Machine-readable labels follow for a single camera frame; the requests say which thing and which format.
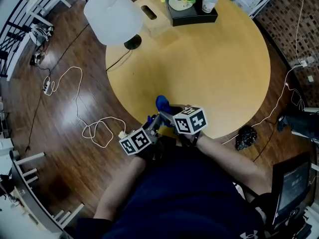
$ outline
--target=table lamp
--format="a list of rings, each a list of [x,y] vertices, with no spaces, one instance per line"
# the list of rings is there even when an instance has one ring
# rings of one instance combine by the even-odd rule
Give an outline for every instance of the table lamp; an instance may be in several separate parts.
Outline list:
[[[104,45],[124,43],[133,50],[142,42],[137,33],[143,25],[143,12],[131,0],[89,0],[84,15]]]

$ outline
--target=flower pot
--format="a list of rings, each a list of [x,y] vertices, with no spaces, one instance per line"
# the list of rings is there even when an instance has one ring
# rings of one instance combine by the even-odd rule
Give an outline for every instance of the flower pot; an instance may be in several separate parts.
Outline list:
[[[183,0],[168,0],[168,4],[174,10],[186,10],[193,6],[191,2],[183,1]]]

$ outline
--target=under armour logo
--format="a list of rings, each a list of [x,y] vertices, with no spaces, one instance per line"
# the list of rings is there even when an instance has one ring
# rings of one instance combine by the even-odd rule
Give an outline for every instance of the under armour logo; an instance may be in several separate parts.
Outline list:
[[[246,233],[242,233],[240,237],[243,239],[248,239],[248,238],[258,239],[257,232],[258,232],[257,230],[254,230],[254,233],[248,236],[246,235]]]

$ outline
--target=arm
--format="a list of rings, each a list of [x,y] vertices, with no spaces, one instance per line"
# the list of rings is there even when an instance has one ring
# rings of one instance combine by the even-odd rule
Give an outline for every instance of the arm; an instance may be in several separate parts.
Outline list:
[[[198,139],[196,147],[213,159],[230,176],[258,195],[271,192],[271,187],[267,184],[266,178],[258,166],[238,151],[228,149],[204,134]],[[249,202],[253,200],[251,195],[247,196],[246,199]]]
[[[128,167],[117,176],[104,192],[96,213],[95,219],[106,219],[113,221],[123,202],[128,197],[136,179],[144,171],[146,161],[140,157],[135,157]]]

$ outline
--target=paper cup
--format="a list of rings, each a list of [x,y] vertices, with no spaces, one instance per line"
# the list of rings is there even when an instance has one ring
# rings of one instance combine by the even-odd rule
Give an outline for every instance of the paper cup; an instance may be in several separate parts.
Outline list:
[[[205,13],[210,13],[217,3],[217,0],[203,0],[203,4],[201,6],[201,9]]]

